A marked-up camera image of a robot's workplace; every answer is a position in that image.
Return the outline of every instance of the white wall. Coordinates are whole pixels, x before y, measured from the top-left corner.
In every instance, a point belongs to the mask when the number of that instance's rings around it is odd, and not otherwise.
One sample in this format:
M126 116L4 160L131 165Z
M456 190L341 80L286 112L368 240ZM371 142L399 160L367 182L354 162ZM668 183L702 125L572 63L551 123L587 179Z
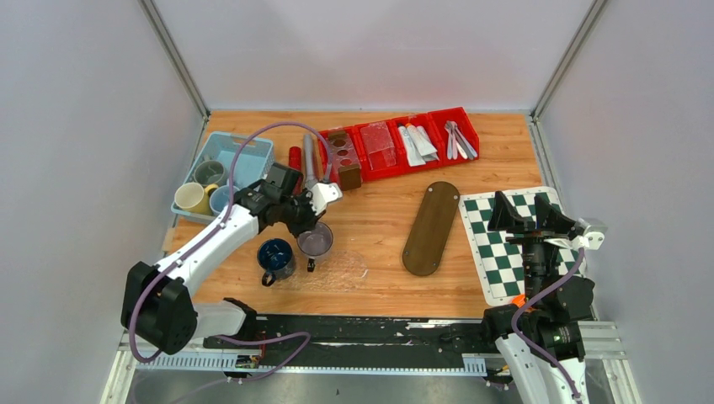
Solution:
M156 3L212 109L400 110L535 107L591 0Z
M714 3L610 2L543 120L569 209L647 403L711 402Z
M0 395L95 403L200 117L138 2L0 2Z

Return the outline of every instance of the yellow mug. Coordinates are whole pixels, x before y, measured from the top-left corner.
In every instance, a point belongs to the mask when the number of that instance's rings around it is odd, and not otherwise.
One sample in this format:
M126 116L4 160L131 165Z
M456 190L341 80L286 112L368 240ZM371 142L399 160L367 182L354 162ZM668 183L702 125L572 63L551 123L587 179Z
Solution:
M218 185L214 183L205 188L199 183L185 183L176 189L176 193L173 194L173 202L181 210L186 210L187 212L213 215L208 201L210 194L216 189L218 189Z

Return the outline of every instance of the light blue basket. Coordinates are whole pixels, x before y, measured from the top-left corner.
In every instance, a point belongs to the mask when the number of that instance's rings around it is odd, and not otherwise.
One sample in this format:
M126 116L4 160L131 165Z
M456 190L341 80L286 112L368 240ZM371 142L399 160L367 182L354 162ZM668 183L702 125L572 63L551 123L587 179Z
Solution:
M238 151L238 147L247 139L247 136L233 135L228 132L212 132L208 140L203 145L199 156L191 166L189 174L184 179L184 183L193 181L196 166L208 160L217 160L226 169L231 167L231 161ZM253 139L241 151L241 156L236 162L236 169L233 171L233 182L236 190L245 188L251 183L263 178L268 173L275 161L273 152L273 142L268 139ZM200 215L181 210L176 204L171 205L171 211L177 215L185 217L189 221L208 224L215 217L210 215Z

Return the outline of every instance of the dark blue mug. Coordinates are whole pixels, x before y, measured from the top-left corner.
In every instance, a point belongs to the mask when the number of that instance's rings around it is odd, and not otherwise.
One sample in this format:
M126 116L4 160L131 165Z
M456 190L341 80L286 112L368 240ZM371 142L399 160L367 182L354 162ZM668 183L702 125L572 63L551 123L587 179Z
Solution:
M295 255L287 241L273 238L258 249L258 265L265 271L261 284L271 286L276 280L286 279L295 272Z

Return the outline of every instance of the red compartment tray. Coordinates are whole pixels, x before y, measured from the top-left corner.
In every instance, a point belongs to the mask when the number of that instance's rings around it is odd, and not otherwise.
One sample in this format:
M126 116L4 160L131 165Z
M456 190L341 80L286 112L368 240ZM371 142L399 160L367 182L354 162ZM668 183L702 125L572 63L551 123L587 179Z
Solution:
M403 174L418 173L420 171L430 170L432 168L447 167L452 166L454 164L469 162L470 160L462 157L458 157L456 160L446 159L446 145L448 144L449 140L449 134L446 132L445 129L445 124L447 120L453 120L459 125L461 133L464 134L465 138L469 141L469 143L472 144L473 148L476 149L476 152L478 154L476 160L478 160L478 158L481 156L478 134L473 129L471 121L468 119L468 115L466 115L466 111L462 107L442 109L438 111L428 112L426 114L400 116L399 118L386 120L387 128L389 128L389 133L394 143L395 157L397 159L397 163L394 166L385 167L377 170L373 170L370 166L365 151L365 145L360 135L360 129L369 125L369 123L347 126L344 128L337 128L333 130L323 130L320 132L320 135L324 138L327 138L330 132L333 132L335 130L345 130L348 133L350 139L352 139L352 142L354 143L354 148L357 151L357 155L360 157L360 165L362 167L362 181L367 182L382 178L396 177ZM397 129L398 124L405 125L406 123L411 123L414 126L421 125L424 127L427 132L427 135L429 135L431 143L434 145L434 147L436 147L439 160L427 162L423 166L409 167L409 164L407 163L407 152L404 149L402 137L399 135L399 131ZM322 160L322 170L324 171L327 167L327 153L325 151L325 147L322 145L321 142L318 142L318 150L320 152L320 159ZM338 182L338 178L334 172L331 174L330 178L334 182Z

